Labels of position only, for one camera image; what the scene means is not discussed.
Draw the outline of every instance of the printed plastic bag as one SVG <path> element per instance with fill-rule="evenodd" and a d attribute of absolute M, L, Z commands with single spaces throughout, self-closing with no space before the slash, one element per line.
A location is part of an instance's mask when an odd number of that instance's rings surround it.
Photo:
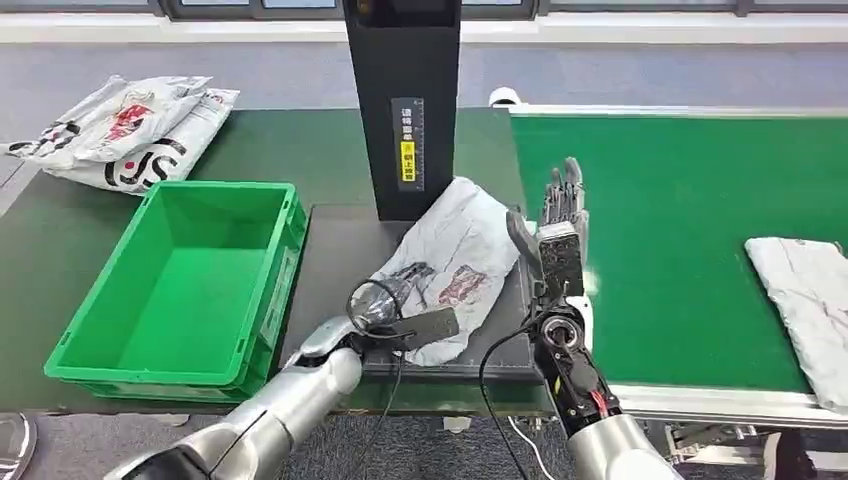
<path fill-rule="evenodd" d="M 449 362 L 483 325 L 518 260 L 506 230 L 506 210 L 471 180 L 455 177 L 372 276 L 389 282 L 396 277 L 418 287 L 410 288 L 407 300 L 401 301 L 406 317 L 442 307 L 456 313 L 459 334 L 407 352 L 408 362 Z"/>
<path fill-rule="evenodd" d="M 38 140 L 0 145 L 0 151 L 52 169 L 120 160 L 174 128 L 203 97 L 210 79 L 109 77 Z"/>
<path fill-rule="evenodd" d="M 45 168 L 57 176 L 106 190 L 144 195 L 162 180 L 185 180 L 233 109 L 238 90 L 210 88 L 164 137 L 117 162 L 78 161 L 72 169 Z"/>

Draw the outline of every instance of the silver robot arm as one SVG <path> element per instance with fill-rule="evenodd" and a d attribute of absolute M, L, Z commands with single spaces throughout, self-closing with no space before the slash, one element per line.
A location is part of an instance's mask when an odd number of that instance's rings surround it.
<path fill-rule="evenodd" d="M 614 415 L 583 428 L 568 439 L 580 480 L 682 480 L 636 420 Z"/>
<path fill-rule="evenodd" d="M 279 478 L 289 452 L 359 384 L 362 360 L 343 340 L 347 317 L 325 322 L 253 398 L 219 423 L 135 458 L 109 480 Z"/>

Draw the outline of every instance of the black work platform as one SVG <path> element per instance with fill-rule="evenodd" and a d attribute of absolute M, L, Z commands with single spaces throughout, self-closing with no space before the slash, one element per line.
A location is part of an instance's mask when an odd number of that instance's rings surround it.
<path fill-rule="evenodd" d="M 283 328 L 280 366 L 328 318 L 342 315 L 351 289 L 370 277 L 394 254 L 413 222 L 380 222 L 374 207 L 316 205 L 312 208 L 306 248 L 294 291 L 288 323 Z M 507 276 L 498 300 L 483 325 L 472 335 L 468 348 L 444 365 L 404 366 L 404 375 L 476 379 L 486 349 L 519 327 L 527 313 L 529 284 L 521 260 Z M 385 375 L 394 360 L 383 352 L 369 354 L 366 375 Z M 519 335 L 489 358 L 486 376 L 538 382 L 530 345 Z"/>

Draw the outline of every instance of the green conveyor belt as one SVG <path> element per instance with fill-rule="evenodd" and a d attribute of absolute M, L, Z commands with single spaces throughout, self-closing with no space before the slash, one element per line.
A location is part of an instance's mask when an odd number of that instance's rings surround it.
<path fill-rule="evenodd" d="M 848 119 L 513 116 L 528 211 L 583 167 L 612 382 L 809 392 L 743 242 L 848 245 Z"/>

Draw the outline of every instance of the cable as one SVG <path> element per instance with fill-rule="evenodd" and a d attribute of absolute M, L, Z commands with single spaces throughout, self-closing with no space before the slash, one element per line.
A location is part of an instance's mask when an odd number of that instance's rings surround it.
<path fill-rule="evenodd" d="M 386 285 L 385 283 L 383 283 L 379 280 L 366 278 L 365 280 L 359 282 L 353 288 L 353 290 L 351 290 L 350 295 L 347 298 L 347 303 L 345 304 L 345 313 L 347 313 L 348 319 L 350 319 L 350 322 L 353 324 L 353 326 L 356 328 L 356 330 L 362 336 L 373 338 L 375 340 L 393 340 L 393 339 L 397 339 L 397 338 L 407 337 L 409 335 L 415 335 L 414 332 L 392 334 L 392 335 L 380 335 L 380 334 L 377 334 L 377 333 L 371 333 L 371 332 L 365 330 L 364 328 L 362 328 L 362 326 L 359 325 L 359 323 L 357 323 L 354 320 L 353 295 L 363 285 L 366 285 L 366 284 L 369 284 L 369 283 L 374 284 L 374 285 L 382 288 L 383 291 L 385 291 L 389 295 L 389 297 L 391 297 L 392 303 L 394 303 L 394 305 L 395 305 L 395 316 L 397 317 L 396 320 L 403 320 L 403 312 L 401 311 L 400 301 L 398 301 L 397 296 L 395 296 L 394 292 L 392 292 L 392 290 L 388 287 L 388 285 Z M 400 379 L 401 379 L 402 374 L 403 374 L 403 355 L 400 355 L 396 358 L 397 358 L 397 375 L 395 376 L 395 384 L 392 387 L 392 391 L 391 391 L 391 393 L 389 393 L 389 400 L 386 402 L 386 408 L 383 409 L 383 413 L 380 414 L 380 418 L 377 420 L 377 424 L 374 426 L 373 430 L 371 431 L 371 437 L 368 438 L 368 440 L 365 442 L 365 448 L 362 450 L 362 453 L 359 454 L 359 458 L 351 466 L 351 468 L 348 470 L 348 472 L 345 473 L 345 475 L 342 477 L 343 479 L 350 478 L 352 475 L 356 474 L 359 471 L 359 469 L 362 468 L 362 466 L 365 462 L 365 457 L 368 456 L 368 452 L 371 451 L 371 447 L 373 447 L 373 445 L 374 445 L 374 440 L 377 438 L 377 434 L 380 433 L 380 427 L 383 426 L 383 420 L 386 419 L 386 415 L 388 415 L 389 410 L 392 408 L 392 403 L 394 402 L 395 394 L 397 393 L 398 387 L 400 386 Z"/>
<path fill-rule="evenodd" d="M 530 311 L 531 312 L 535 311 L 537 306 L 538 306 L 538 300 L 536 300 L 535 298 L 530 300 Z M 521 326 L 523 327 L 530 320 L 530 318 L 531 318 L 530 314 L 527 314 L 524 317 L 524 320 L 521 321 Z"/>
<path fill-rule="evenodd" d="M 395 393 L 397 393 L 397 389 L 400 386 L 400 378 L 403 373 L 403 356 L 397 357 L 397 376 L 395 377 L 395 384 L 392 387 L 391 393 L 389 393 L 389 401 L 386 402 L 386 408 L 383 409 L 383 413 L 380 414 L 380 418 L 377 420 L 377 425 L 374 426 L 374 429 L 371 430 L 371 438 L 369 438 L 365 442 L 365 448 L 362 450 L 362 453 L 359 454 L 359 458 L 356 460 L 356 463 L 348 470 L 348 472 L 342 477 L 343 479 L 351 478 L 356 472 L 362 468 L 362 465 L 365 462 L 365 457 L 368 455 L 368 452 L 371 450 L 371 447 L 374 446 L 374 440 L 377 438 L 377 434 L 380 433 L 380 427 L 383 425 L 383 420 L 386 419 L 386 415 L 388 415 L 389 410 L 392 408 L 392 402 L 395 399 Z"/>
<path fill-rule="evenodd" d="M 600 414 L 601 418 L 607 418 L 609 416 L 609 410 L 607 409 L 607 401 L 604 400 L 604 396 L 601 392 L 597 390 L 592 390 L 589 392 L 589 395 L 592 396 L 592 400 L 595 401 L 595 404 L 598 406 L 598 414 Z"/>
<path fill-rule="evenodd" d="M 530 448 L 533 449 L 533 453 L 536 454 L 536 461 L 539 462 L 539 467 L 542 469 L 542 473 L 544 473 L 545 476 L 548 477 L 548 480 L 556 480 L 553 477 L 553 475 L 551 475 L 550 472 L 548 472 L 548 469 L 545 468 L 545 463 L 542 462 L 542 454 L 539 453 L 539 447 L 537 447 L 536 444 L 533 443 L 533 440 L 530 440 L 530 438 L 527 437 L 527 435 L 524 435 L 524 432 L 522 432 L 518 428 L 518 425 L 515 424 L 515 420 L 513 420 L 512 417 L 506 417 L 506 418 L 509 419 L 509 424 L 512 425 L 512 429 L 515 430 L 515 433 L 517 433 L 519 437 L 523 438 L 524 441 L 527 442 L 530 445 Z"/>
<path fill-rule="evenodd" d="M 489 347 L 489 349 L 486 350 L 485 355 L 483 355 L 483 360 L 480 361 L 480 370 L 479 370 L 478 376 L 477 376 L 477 380 L 478 380 L 478 383 L 480 385 L 480 393 L 483 394 L 483 401 L 486 403 L 486 408 L 489 409 L 489 415 L 491 415 L 492 420 L 495 421 L 495 426 L 498 427 L 498 432 L 500 432 L 501 438 L 503 438 L 504 443 L 506 444 L 506 449 L 509 451 L 509 455 L 512 457 L 512 461 L 515 462 L 515 468 L 518 469 L 518 473 L 521 474 L 521 478 L 523 480 L 529 480 L 529 478 L 527 477 L 527 472 L 524 471 L 524 467 L 521 466 L 521 462 L 519 462 L 518 457 L 515 456 L 515 452 L 512 450 L 512 445 L 509 443 L 509 440 L 506 438 L 506 432 L 504 432 L 503 427 L 501 426 L 501 423 L 498 421 L 497 415 L 495 415 L 495 410 L 494 410 L 494 408 L 492 408 L 492 402 L 489 401 L 489 394 L 486 391 L 486 382 L 485 382 L 483 377 L 484 377 L 484 373 L 486 371 L 486 362 L 489 361 L 489 357 L 492 355 L 492 352 L 494 352 L 495 349 L 497 349 L 498 347 L 500 347 L 504 343 L 511 340 L 513 337 L 516 337 L 516 336 L 518 336 L 522 333 L 525 333 L 528 330 L 530 330 L 531 328 L 533 328 L 536 325 L 536 323 L 539 322 L 539 320 L 544 318 L 545 315 L 548 312 L 550 312 L 551 309 L 553 309 L 553 307 L 555 305 L 556 305 L 555 302 L 549 303 L 547 306 L 545 306 L 545 308 L 541 312 L 539 312 L 538 315 L 533 317 L 533 319 L 530 320 L 529 322 L 527 321 L 527 319 L 530 318 L 530 315 L 532 315 L 532 313 L 528 313 L 527 317 L 525 317 L 524 320 L 522 320 L 522 322 L 521 322 L 522 326 L 518 330 L 510 333 L 509 335 L 507 335 L 507 336 L 497 340 L 495 343 L 493 343 Z"/>
<path fill-rule="evenodd" d="M 373 278 L 366 278 L 365 280 L 359 282 L 355 287 L 353 287 L 353 290 L 350 291 L 350 295 L 348 295 L 348 297 L 347 297 L 347 303 L 345 303 L 345 313 L 347 313 L 347 317 L 350 319 L 350 323 L 353 324 L 353 326 L 356 328 L 356 330 L 359 332 L 359 334 L 362 335 L 363 337 L 373 338 L 375 340 L 394 340 L 396 338 L 403 338 L 403 337 L 415 335 L 414 332 L 395 333 L 395 334 L 391 334 L 391 335 L 381 335 L 379 333 L 371 333 L 371 332 L 365 330 L 364 328 L 362 328 L 362 326 L 359 325 L 356 322 L 356 320 L 354 319 L 354 314 L 353 314 L 353 305 L 352 305 L 353 295 L 363 285 L 366 285 L 366 284 L 369 284 L 369 283 L 374 284 L 374 285 L 382 288 L 383 291 L 385 291 L 389 295 L 389 297 L 391 297 L 392 303 L 394 303 L 394 305 L 395 305 L 395 315 L 397 316 L 397 319 L 403 320 L 403 312 L 401 311 L 400 301 L 398 301 L 398 298 L 397 298 L 397 296 L 395 296 L 394 292 L 392 292 L 392 289 L 389 288 L 388 285 L 386 285 L 385 283 L 383 283 L 379 280 L 374 280 Z"/>

